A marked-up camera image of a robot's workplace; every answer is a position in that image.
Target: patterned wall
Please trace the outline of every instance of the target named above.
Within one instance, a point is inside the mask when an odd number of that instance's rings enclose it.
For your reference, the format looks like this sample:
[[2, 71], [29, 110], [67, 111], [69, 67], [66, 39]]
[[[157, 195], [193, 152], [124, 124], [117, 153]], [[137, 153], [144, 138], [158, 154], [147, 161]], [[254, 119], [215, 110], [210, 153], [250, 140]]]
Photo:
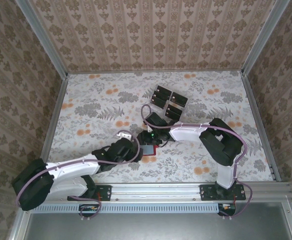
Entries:
[[68, 72], [240, 69], [275, 0], [31, 0]]
[[248, 78], [281, 177], [292, 183], [292, 0]]
[[0, 0], [0, 240], [16, 208], [12, 179], [40, 156], [61, 78], [13, 0]]

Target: ventilated metal strip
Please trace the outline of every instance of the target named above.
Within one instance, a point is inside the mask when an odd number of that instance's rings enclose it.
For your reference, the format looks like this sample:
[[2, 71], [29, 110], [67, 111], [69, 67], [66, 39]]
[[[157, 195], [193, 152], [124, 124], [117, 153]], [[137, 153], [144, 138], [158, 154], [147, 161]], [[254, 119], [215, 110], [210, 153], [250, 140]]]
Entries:
[[[31, 211], [32, 214], [79, 213], [78, 203], [44, 203]], [[218, 213], [218, 203], [103, 203], [104, 214], [183, 214]]]

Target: floral wallpaper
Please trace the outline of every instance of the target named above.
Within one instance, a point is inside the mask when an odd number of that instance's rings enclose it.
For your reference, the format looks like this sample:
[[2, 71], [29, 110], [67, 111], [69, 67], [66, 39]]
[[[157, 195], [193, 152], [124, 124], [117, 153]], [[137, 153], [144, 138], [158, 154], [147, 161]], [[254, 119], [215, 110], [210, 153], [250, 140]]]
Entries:
[[[66, 161], [108, 146], [121, 129], [137, 136], [147, 129], [141, 107], [150, 103], [158, 84], [188, 98], [182, 122], [221, 118], [243, 136], [248, 154], [239, 163], [239, 179], [272, 180], [239, 71], [69, 75], [49, 160]], [[151, 106], [164, 117], [162, 109]], [[216, 177], [216, 162], [201, 143], [190, 141], [170, 142], [157, 148], [156, 156], [93, 176], [99, 183], [214, 182]]]
[[15, 215], [11, 181], [41, 154], [61, 78], [13, 0], [0, 0], [0, 240]]
[[69, 73], [237, 69], [276, 0], [30, 0]]
[[292, 185], [292, 0], [248, 78], [281, 177]]

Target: black mounting bracket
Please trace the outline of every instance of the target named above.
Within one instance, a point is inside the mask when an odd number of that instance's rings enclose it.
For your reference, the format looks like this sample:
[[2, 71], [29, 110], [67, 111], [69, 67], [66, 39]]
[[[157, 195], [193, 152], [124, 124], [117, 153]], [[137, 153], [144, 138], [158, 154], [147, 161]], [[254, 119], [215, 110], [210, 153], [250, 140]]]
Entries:
[[[91, 198], [97, 199], [99, 201], [110, 201], [111, 196], [112, 196], [112, 186], [111, 185], [96, 185], [95, 192]], [[82, 209], [85, 212], [82, 215], [86, 218], [89, 218], [95, 214], [98, 207], [99, 207], [98, 203], [80, 204], [78, 206], [78, 211], [81, 211], [81, 209]]]
[[225, 189], [215, 184], [203, 184], [199, 186], [200, 198], [202, 201], [238, 201], [246, 200], [244, 186], [241, 184], [234, 184]]
[[236, 204], [235, 203], [230, 203], [230, 204], [219, 203], [218, 210], [219, 212], [217, 214], [219, 216], [233, 216], [236, 212]]
[[151, 96], [150, 102], [157, 107], [164, 109], [167, 101], [168, 106], [165, 109], [165, 116], [174, 120], [175, 122], [178, 122], [181, 118], [183, 110], [173, 106], [172, 103], [177, 104], [182, 108], [185, 108], [188, 98], [158, 85]]

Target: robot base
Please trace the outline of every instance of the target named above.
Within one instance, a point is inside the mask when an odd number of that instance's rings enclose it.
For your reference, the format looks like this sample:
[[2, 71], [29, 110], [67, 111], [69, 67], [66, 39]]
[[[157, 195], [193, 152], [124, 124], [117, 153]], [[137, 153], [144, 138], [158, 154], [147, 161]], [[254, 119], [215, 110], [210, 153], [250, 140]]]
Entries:
[[202, 201], [234, 201], [246, 200], [244, 186], [233, 183], [229, 189], [215, 184], [203, 184], [199, 186]]

